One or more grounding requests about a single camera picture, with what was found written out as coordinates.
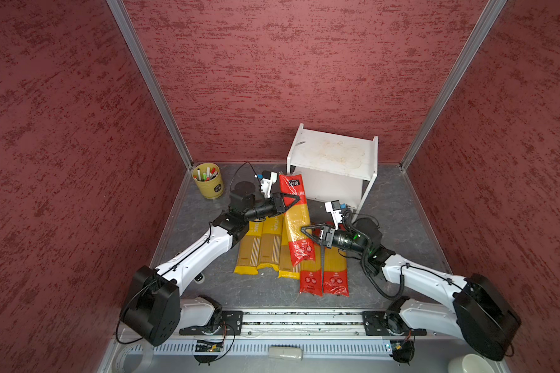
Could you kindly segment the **red pasta package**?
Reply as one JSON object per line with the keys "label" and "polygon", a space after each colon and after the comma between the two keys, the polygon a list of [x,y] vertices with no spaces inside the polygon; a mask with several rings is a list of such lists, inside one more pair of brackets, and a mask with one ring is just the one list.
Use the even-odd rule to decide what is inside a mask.
{"label": "red pasta package", "polygon": [[300,263],[300,294],[323,296],[322,255],[319,245],[314,244],[314,260]]}
{"label": "red pasta package", "polygon": [[325,247],[323,253],[323,293],[349,297],[345,254],[334,246]]}
{"label": "red pasta package", "polygon": [[280,191],[286,194],[298,194],[300,202],[284,214],[284,222],[289,237],[292,265],[296,267],[304,260],[314,260],[314,243],[301,233],[303,226],[310,225],[310,214],[301,175],[280,175]]}

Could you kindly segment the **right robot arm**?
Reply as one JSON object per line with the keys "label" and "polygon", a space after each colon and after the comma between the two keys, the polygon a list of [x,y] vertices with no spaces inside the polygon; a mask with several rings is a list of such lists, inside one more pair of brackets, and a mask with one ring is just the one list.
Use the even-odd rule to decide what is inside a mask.
{"label": "right robot arm", "polygon": [[377,322],[389,334],[408,337],[425,330],[457,337],[492,361],[513,352],[520,316],[487,277],[447,274],[406,259],[382,244],[383,234],[370,218],[303,226],[301,232],[319,246],[359,254],[370,281],[381,276],[398,286]]}

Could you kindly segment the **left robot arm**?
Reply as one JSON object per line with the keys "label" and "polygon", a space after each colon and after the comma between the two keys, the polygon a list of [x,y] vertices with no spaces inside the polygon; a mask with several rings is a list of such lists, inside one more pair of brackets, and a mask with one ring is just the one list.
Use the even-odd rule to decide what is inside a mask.
{"label": "left robot arm", "polygon": [[192,281],[201,281],[205,268],[246,236],[250,223],[284,214],[304,200],[282,192],[264,196],[253,183],[238,183],[230,193],[229,208],[200,239],[166,263],[143,266],[134,274],[120,323],[154,347],[181,329],[205,327],[216,332],[222,323],[220,305],[205,296],[183,299],[184,290]]}

